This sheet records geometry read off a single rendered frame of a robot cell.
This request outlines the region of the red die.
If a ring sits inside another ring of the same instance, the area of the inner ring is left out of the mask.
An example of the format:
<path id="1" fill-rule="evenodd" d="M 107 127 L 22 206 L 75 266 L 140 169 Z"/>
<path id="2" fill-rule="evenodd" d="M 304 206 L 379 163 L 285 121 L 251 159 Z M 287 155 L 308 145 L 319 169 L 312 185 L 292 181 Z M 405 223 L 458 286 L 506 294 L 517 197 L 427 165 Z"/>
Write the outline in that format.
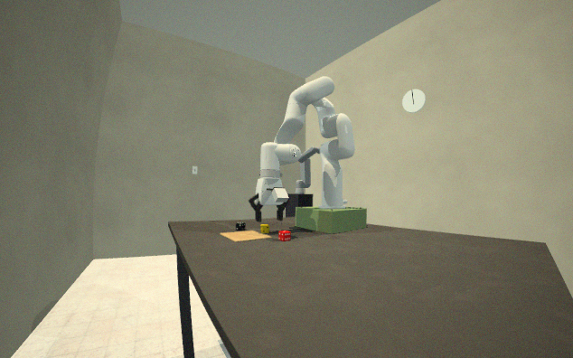
<path id="1" fill-rule="evenodd" d="M 290 240 L 291 232 L 290 231 L 279 231 L 278 232 L 278 239 L 282 241 Z"/>

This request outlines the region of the tan flat mat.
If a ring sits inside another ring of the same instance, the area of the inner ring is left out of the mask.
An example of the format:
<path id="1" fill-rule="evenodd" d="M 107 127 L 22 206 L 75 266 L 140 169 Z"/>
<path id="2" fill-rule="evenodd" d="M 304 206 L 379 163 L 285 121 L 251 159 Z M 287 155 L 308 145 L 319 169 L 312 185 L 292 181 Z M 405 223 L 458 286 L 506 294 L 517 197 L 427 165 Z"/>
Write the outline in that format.
<path id="1" fill-rule="evenodd" d="M 256 232 L 256 231 L 237 231 L 220 233 L 221 236 L 232 240 L 234 242 L 249 241 L 249 240 L 263 240 L 270 239 L 271 236 Z"/>

